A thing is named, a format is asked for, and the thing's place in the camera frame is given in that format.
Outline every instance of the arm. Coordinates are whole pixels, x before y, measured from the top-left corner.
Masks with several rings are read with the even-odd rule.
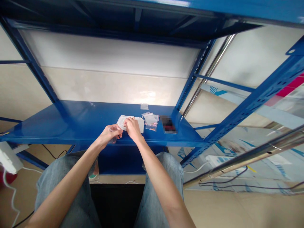
[[[173,180],[141,135],[137,120],[128,118],[125,121],[125,126],[127,126],[129,136],[138,146],[147,173],[170,227],[195,227]]]
[[[122,132],[123,130],[109,132],[106,126],[101,135],[40,205],[27,227],[59,227],[100,151],[106,147],[111,138],[121,137]]]

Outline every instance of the light blue jeans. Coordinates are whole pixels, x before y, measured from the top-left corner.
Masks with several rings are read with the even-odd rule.
[[[64,178],[85,151],[67,154],[55,160],[41,175],[37,182],[38,194],[35,210],[42,204],[50,192]],[[183,168],[169,153],[156,155],[162,163],[181,196],[183,195]],[[95,164],[91,167],[88,177],[93,173]],[[74,202],[63,219],[60,227],[101,227],[98,215],[91,198],[89,178],[83,182]],[[138,209],[134,227],[169,227],[168,221],[152,186],[148,174]]]

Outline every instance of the white power strip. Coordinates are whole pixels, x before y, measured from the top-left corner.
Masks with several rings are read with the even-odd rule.
[[[0,142],[0,162],[3,167],[9,173],[16,174],[23,168],[23,164],[16,154],[28,148],[29,146],[24,144],[12,149],[7,142]]]

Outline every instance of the black cable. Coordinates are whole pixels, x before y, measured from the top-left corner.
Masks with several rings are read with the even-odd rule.
[[[54,155],[50,152],[50,150],[49,150],[44,144],[42,144],[42,145],[43,145],[44,148],[52,155],[52,157],[55,158]],[[66,152],[66,153],[67,153],[67,151],[64,150],[64,151],[62,151],[61,154],[59,154],[59,156],[58,156],[57,158],[55,158],[55,159],[58,159],[58,158],[60,157],[60,155],[62,155],[63,152]]]
[[[59,156],[56,159],[58,159],[60,157],[60,155],[62,155],[63,152],[66,152],[66,154],[67,154],[67,151],[64,150],[64,151],[61,152],[61,154],[59,154]]]
[[[32,213],[30,213],[24,220],[22,220],[21,222],[19,222],[16,225],[14,225],[12,228],[16,228],[17,226],[19,226],[21,223],[23,223],[25,220],[27,220],[29,217],[31,217],[32,214],[34,214],[34,211]]]
[[[43,145],[44,146],[44,148],[52,155],[52,157],[54,158],[54,159],[57,159],[57,158],[55,158],[54,157],[54,155],[49,151],[49,149],[45,146],[45,145]]]
[[[206,182],[206,183],[199,183],[199,184],[225,184],[228,182],[231,182],[233,180],[235,180],[237,177],[239,177],[240,175],[242,175],[243,173],[245,173],[248,170],[248,166],[246,166],[246,169],[244,171],[242,171],[240,174],[236,175],[235,177],[233,177],[232,179],[225,181],[225,182]]]
[[[210,186],[210,187],[214,187],[214,185],[208,185],[208,184],[225,184],[225,183],[229,183],[233,180],[235,180],[237,177],[239,177],[240,175],[242,175],[243,173],[245,173],[248,170],[248,166],[246,166],[246,169],[244,171],[242,171],[240,174],[236,175],[234,178],[225,181],[225,182],[206,182],[206,183],[199,183],[199,186]],[[220,186],[216,186],[217,188],[228,188],[228,187],[255,187],[255,188],[263,188],[263,189],[275,189],[275,190],[291,190],[294,189],[300,185],[304,184],[304,181],[296,184],[295,186],[292,186],[290,188],[274,188],[274,187],[261,187],[261,186],[252,186],[252,185],[229,185],[229,186],[225,186],[225,187],[220,187]]]
[[[260,186],[252,186],[252,185],[230,185],[230,186],[225,186],[225,187],[219,187],[219,186],[216,186],[218,188],[228,188],[228,187],[238,187],[238,186],[243,186],[243,187],[255,187],[255,188],[263,188],[263,189],[277,189],[277,190],[291,190],[291,189],[294,189],[300,185],[304,184],[304,181],[299,183],[299,184],[296,184],[295,186],[292,186],[290,188],[272,188],[272,187],[260,187]],[[200,186],[211,186],[211,187],[214,187],[213,185],[204,185],[204,184],[201,184]]]

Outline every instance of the tiled floor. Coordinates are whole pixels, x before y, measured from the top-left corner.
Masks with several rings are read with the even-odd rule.
[[[57,157],[67,145],[46,145]],[[39,159],[50,164],[54,159],[41,145],[31,145],[28,150]],[[24,162],[25,167],[35,168]],[[20,170],[11,184],[17,188],[15,206],[21,210],[21,221],[34,209],[36,182],[40,174]],[[102,183],[144,183],[144,176],[100,176]],[[10,207],[13,191],[0,189],[0,227],[11,227],[16,213]],[[304,227],[304,195],[280,196],[258,193],[205,192],[185,190],[186,206],[197,227]]]

